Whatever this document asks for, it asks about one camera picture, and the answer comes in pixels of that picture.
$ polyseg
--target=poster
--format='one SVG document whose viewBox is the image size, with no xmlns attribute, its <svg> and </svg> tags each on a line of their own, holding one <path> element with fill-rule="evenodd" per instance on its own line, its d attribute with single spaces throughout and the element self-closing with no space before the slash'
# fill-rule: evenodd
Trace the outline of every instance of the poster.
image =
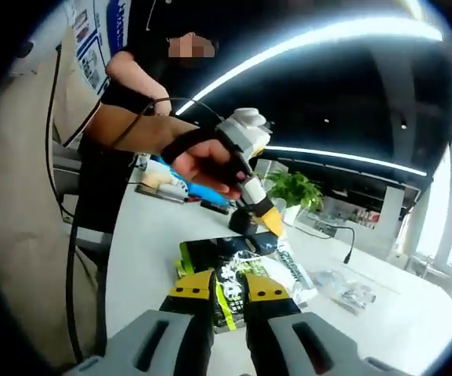
<svg viewBox="0 0 452 376">
<path fill-rule="evenodd" d="M 109 79 L 106 65 L 128 37 L 131 0 L 75 0 L 76 55 L 86 80 L 101 96 Z"/>
</svg>

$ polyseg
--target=green plant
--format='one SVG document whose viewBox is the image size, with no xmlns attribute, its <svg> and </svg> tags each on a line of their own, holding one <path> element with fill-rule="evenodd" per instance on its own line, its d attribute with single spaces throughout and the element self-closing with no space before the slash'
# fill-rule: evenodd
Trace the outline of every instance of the green plant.
<svg viewBox="0 0 452 376">
<path fill-rule="evenodd" d="M 299 204 L 309 210 L 323 207 L 323 194 L 320 188 L 302 173 L 291 174 L 278 170 L 271 172 L 266 178 L 274 183 L 269 195 L 285 199 L 287 208 Z"/>
</svg>

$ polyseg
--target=person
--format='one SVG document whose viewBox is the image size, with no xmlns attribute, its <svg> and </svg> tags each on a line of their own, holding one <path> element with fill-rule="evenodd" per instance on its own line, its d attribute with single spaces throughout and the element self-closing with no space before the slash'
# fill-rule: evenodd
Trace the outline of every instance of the person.
<svg viewBox="0 0 452 376">
<path fill-rule="evenodd" d="M 45 145 L 51 143 L 47 124 L 52 121 L 61 139 L 84 131 L 109 146 L 136 117 L 99 101 L 81 75 L 74 32 L 67 26 L 74 23 L 70 13 L 60 8 L 45 20 L 36 31 L 41 35 L 33 37 L 22 54 L 35 61 L 24 64 L 23 70 L 17 61 L 12 77 L 0 88 L 0 292 L 31 344 L 57 370 L 73 364 L 74 356 L 64 296 L 69 237 L 45 163 Z M 118 147 L 159 154 L 194 128 L 174 117 L 141 117 Z M 235 189 L 200 170 L 201 158 L 224 163 L 230 155 L 220 143 L 209 141 L 179 156 L 173 168 L 191 181 L 238 198 Z M 98 343 L 96 266 L 79 249 L 74 257 L 75 321 L 81 350 L 88 356 Z"/>
<path fill-rule="evenodd" d="M 129 35 L 128 44 L 107 64 L 110 84 L 102 95 L 102 102 L 139 114 L 153 100 L 170 96 L 158 81 L 173 63 L 211 58 L 216 47 L 216 43 L 194 32 L 175 38 L 154 33 Z M 147 113 L 168 116 L 171 112 L 172 102 L 162 101 L 155 103 L 154 109 Z M 107 150 L 88 132 L 81 140 L 79 152 L 82 164 L 78 223 L 91 230 L 113 233 L 132 173 L 134 155 L 126 151 Z"/>
</svg>

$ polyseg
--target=black ceiling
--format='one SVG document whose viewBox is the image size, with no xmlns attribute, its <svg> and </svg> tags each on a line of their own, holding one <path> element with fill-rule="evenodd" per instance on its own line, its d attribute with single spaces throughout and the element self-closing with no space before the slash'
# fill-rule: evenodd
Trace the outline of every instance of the black ceiling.
<svg viewBox="0 0 452 376">
<path fill-rule="evenodd" d="M 165 8 L 166 19 L 172 21 L 162 24 L 184 30 L 192 22 L 198 33 L 218 37 L 220 48 L 203 67 L 172 66 L 162 80 L 172 96 L 193 96 L 247 58 L 311 27 L 343 17 L 407 16 L 395 1 L 217 1 L 213 7 L 185 3 L 199 4 L 193 8 L 198 11 L 192 12 L 192 21 L 178 17 L 176 22 L 175 14 Z M 185 7 L 177 5 L 183 3 L 172 0 L 172 4 L 182 14 Z M 427 172 L 421 177 L 335 157 L 264 154 L 283 158 L 326 193 L 346 190 L 348 197 L 341 199 L 375 210 L 380 210 L 387 185 L 412 186 L 415 189 L 406 188 L 403 203 L 410 208 L 432 181 L 452 137 L 452 48 L 446 42 L 391 37 L 306 46 L 245 71 L 203 101 L 223 116 L 238 107 L 259 108 L 272 122 L 272 145 L 354 154 Z M 216 123 L 198 106 L 183 119 L 201 126 Z"/>
</svg>

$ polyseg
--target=ceiling light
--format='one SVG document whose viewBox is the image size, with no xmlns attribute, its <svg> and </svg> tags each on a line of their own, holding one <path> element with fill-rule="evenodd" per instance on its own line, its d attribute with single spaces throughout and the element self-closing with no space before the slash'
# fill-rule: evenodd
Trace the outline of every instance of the ceiling light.
<svg viewBox="0 0 452 376">
<path fill-rule="evenodd" d="M 405 167 L 405 166 L 401 166 L 399 164 L 394 164 L 394 163 L 390 163 L 390 162 L 378 161 L 377 159 L 360 157 L 358 155 L 334 153 L 333 151 L 302 149 L 300 147 L 288 147 L 288 146 L 266 146 L 265 149 L 266 150 L 279 150 L 279 151 L 292 151 L 292 152 L 296 152 L 296 153 L 317 154 L 317 155 L 326 155 L 328 157 L 351 159 L 354 161 L 372 163 L 373 165 L 381 165 L 381 166 L 385 166 L 385 167 L 390 167 L 390 168 L 394 168 L 396 170 L 410 172 L 415 175 L 427 176 L 426 172 L 419 171 L 414 168 Z"/>
<path fill-rule="evenodd" d="M 443 37 L 439 30 L 420 21 L 398 18 L 398 17 L 371 17 L 358 20 L 350 20 L 339 23 L 333 23 L 320 29 L 311 30 L 300 34 L 292 39 L 275 45 L 243 63 L 233 68 L 223 76 L 213 81 L 206 88 L 201 90 L 193 97 L 193 100 L 200 100 L 210 92 L 217 89 L 220 85 L 228 82 L 238 74 L 270 59 L 276 55 L 291 49 L 297 49 L 304 45 L 317 45 L 320 43 L 339 42 L 346 39 L 361 38 L 368 36 L 400 36 L 412 38 L 424 38 L 433 41 L 442 41 Z M 175 113 L 177 116 L 183 114 L 191 108 L 194 102 L 187 102 Z"/>
</svg>

